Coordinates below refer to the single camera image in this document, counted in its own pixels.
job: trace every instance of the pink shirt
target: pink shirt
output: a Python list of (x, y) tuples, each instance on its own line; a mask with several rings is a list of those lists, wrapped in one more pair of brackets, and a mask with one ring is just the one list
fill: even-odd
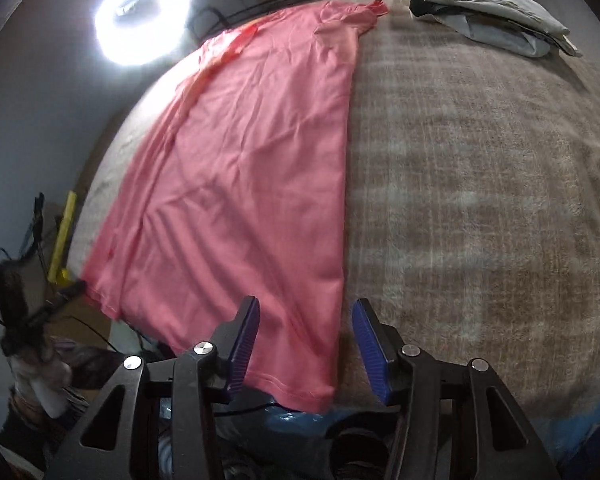
[(347, 117), (358, 35), (332, 0), (214, 38), (132, 161), (85, 264), (90, 296), (176, 353), (260, 300), (246, 384), (320, 412), (336, 386)]

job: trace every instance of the bright light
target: bright light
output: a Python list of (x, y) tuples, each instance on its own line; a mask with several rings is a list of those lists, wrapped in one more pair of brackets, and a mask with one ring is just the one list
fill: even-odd
[(96, 35), (105, 56), (122, 65), (141, 65), (171, 52), (185, 30), (190, 0), (157, 0), (157, 16), (120, 25), (129, 1), (104, 0), (96, 13)]

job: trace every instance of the bed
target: bed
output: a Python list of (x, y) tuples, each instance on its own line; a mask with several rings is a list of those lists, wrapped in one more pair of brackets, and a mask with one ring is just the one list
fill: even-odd
[[(534, 420), (596, 413), (600, 73), (586, 57), (471, 42), (384, 1), (391, 12), (361, 37), (352, 88), (336, 404), (377, 405), (349, 320), (366, 297), (434, 357), (487, 359)], [(168, 71), (112, 140), (75, 228), (72, 273), (182, 73)]]

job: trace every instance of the silver screw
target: silver screw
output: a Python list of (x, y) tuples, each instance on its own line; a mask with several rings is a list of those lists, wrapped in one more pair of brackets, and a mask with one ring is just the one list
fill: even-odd
[(123, 362), (123, 365), (125, 365), (125, 368), (127, 370), (135, 370), (141, 364), (142, 364), (142, 359), (139, 358), (137, 355), (130, 355), (129, 357), (127, 357), (125, 359), (125, 362)]
[(420, 355), (420, 347), (416, 345), (404, 345), (401, 352), (408, 357), (416, 357)]
[(471, 366), (479, 372), (486, 372), (489, 369), (489, 363), (484, 359), (474, 359), (471, 361)]
[(193, 347), (193, 351), (198, 355), (205, 355), (211, 352), (214, 349), (213, 343), (209, 341), (203, 341), (202, 343), (198, 343)]

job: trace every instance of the yellow object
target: yellow object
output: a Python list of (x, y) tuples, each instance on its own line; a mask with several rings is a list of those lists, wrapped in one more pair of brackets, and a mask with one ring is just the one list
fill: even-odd
[(70, 191), (66, 198), (66, 204), (64, 205), (64, 213), (62, 214), (62, 221), (60, 222), (60, 229), (58, 230), (58, 236), (56, 237), (56, 244), (54, 246), (54, 253), (51, 257), (51, 265), (49, 265), (49, 275), (47, 277), (49, 283), (58, 283), (62, 285), (67, 282), (68, 272), (66, 269), (60, 269), (62, 264), (62, 256), (64, 255), (64, 246), (69, 236), (69, 228), (74, 221), (75, 202), (77, 195)]

